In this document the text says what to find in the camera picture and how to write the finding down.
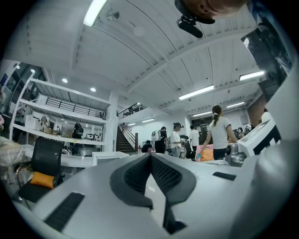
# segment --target box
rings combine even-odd
[[[27,115],[25,119],[25,127],[35,130],[41,130],[41,121],[38,121],[37,118],[34,118],[33,115]]]

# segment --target metal railing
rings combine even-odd
[[[95,110],[92,108],[88,108],[88,107],[84,107],[81,105],[76,105],[70,102],[65,102],[56,98],[50,98],[48,97],[46,105],[52,106],[52,107],[56,107],[56,108],[60,108],[63,110],[68,110],[68,111],[72,111],[72,112],[76,112],[76,113],[80,113],[80,114],[86,114],[86,115],[90,115],[90,116],[94,116],[97,118],[101,118],[101,119],[105,119],[105,112],[104,111],[100,111],[100,110]]]
[[[124,111],[118,113],[118,118],[119,119],[123,119],[131,114],[134,114],[134,113],[137,113],[141,110],[144,110],[145,108],[147,108],[146,106],[144,105],[141,105],[141,104],[135,104],[135,105],[132,105],[130,106],[128,109],[125,109]]]
[[[126,135],[128,136],[128,139],[130,141],[132,141],[132,144],[135,146],[135,151],[138,152],[138,133],[135,133],[135,135],[133,135],[131,133],[131,131],[128,129],[128,127],[123,123],[123,124],[120,124],[120,128],[121,128],[121,131],[123,133],[123,135],[126,137]]]

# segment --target black office chair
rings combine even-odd
[[[196,155],[196,151],[192,150],[189,142],[185,143],[185,148],[186,148],[186,158],[187,159],[191,159],[192,161],[194,161],[195,155]]]
[[[54,187],[61,184],[63,182],[60,167],[62,148],[63,144],[61,142],[39,137],[36,140],[31,161],[20,163],[17,166],[18,169],[16,170],[16,173],[19,185],[19,171],[30,164],[34,172],[54,176]],[[51,190],[43,186],[30,184],[30,182],[31,180],[22,186],[18,194],[20,197],[33,203],[36,203],[42,196]]]

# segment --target ponytail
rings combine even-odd
[[[222,109],[221,109],[220,105],[214,105],[214,106],[212,107],[213,120],[214,120],[214,122],[213,122],[213,126],[216,126],[221,111],[222,111]]]

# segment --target white ceiling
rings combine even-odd
[[[205,111],[213,104],[228,105],[259,93],[257,81],[239,76],[258,71],[240,38],[256,28],[247,8],[213,25],[197,24],[197,39],[179,29],[173,0],[110,0],[94,27],[83,25],[91,0],[40,1],[20,23],[7,45],[6,59],[49,69],[56,84],[107,99],[121,95],[123,107],[141,102],[170,112]],[[117,21],[107,11],[120,11]],[[142,27],[145,34],[134,35]],[[214,84],[213,92],[179,101],[178,97]]]

